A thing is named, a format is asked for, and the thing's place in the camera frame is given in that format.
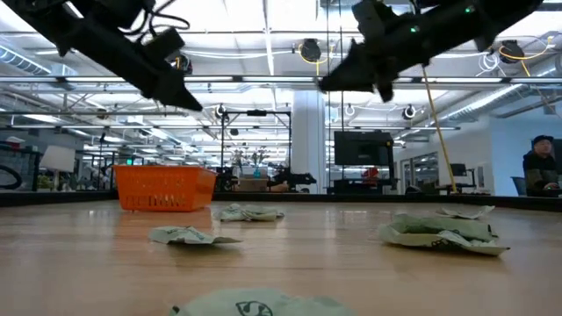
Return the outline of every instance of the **white column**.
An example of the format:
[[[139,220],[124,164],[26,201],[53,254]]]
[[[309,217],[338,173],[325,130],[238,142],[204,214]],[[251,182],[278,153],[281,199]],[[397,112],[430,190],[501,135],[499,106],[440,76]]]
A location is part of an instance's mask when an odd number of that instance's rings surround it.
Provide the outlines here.
[[[300,185],[311,194],[325,194],[326,132],[325,103],[317,91],[295,91],[292,105],[292,173],[310,173],[317,184]]]

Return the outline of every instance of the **dark jacket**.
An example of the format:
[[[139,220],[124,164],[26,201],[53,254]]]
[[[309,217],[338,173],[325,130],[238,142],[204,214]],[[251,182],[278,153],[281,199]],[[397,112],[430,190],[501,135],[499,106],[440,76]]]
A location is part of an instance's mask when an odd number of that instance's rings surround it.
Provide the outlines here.
[[[532,151],[528,152],[523,157],[523,170],[525,171],[527,195],[530,197],[549,196],[544,186],[548,183],[558,182],[556,162],[551,155],[543,158]]]

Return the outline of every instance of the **green paper bag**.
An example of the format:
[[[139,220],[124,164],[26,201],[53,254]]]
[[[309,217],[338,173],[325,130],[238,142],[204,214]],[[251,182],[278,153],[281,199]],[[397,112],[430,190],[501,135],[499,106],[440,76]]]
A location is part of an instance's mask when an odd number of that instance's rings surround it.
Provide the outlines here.
[[[332,298],[294,298],[272,289],[221,290],[174,306],[169,316],[355,316]]]
[[[498,235],[486,223],[450,219],[444,217],[417,218],[408,214],[397,214],[392,225],[401,233],[440,233],[448,230],[469,240],[492,241]]]
[[[479,219],[487,215],[494,208],[495,206],[482,206],[476,212],[474,212],[467,211],[462,207],[460,209],[458,209],[457,207],[455,209],[443,207],[440,210],[437,210],[437,214],[454,219]]]
[[[401,214],[395,216],[391,224],[379,226],[378,237],[384,242],[406,247],[445,251],[462,249],[483,255],[500,255],[509,250],[496,245],[492,234],[484,227],[488,225],[471,220],[418,219]]]
[[[152,241],[161,243],[185,243],[189,245],[211,245],[220,243],[241,242],[228,237],[214,237],[189,227],[164,226],[153,228],[148,235]]]
[[[275,221],[278,218],[284,217],[282,212],[276,208],[261,207],[257,205],[238,205],[232,204],[224,210],[220,211],[219,219],[221,221]]]

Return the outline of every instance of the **tv screen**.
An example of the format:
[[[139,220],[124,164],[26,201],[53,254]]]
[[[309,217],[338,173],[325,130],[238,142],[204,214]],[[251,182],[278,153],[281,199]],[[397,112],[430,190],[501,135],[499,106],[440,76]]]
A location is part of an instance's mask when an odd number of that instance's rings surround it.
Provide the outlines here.
[[[388,166],[393,163],[393,138],[381,132],[334,132],[335,164]]]

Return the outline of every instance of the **printed logo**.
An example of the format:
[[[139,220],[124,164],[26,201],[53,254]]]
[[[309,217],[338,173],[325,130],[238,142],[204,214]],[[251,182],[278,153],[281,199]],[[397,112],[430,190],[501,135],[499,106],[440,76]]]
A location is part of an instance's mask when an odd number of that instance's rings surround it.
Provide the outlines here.
[[[273,316],[273,311],[264,303],[257,301],[236,303],[241,316]]]

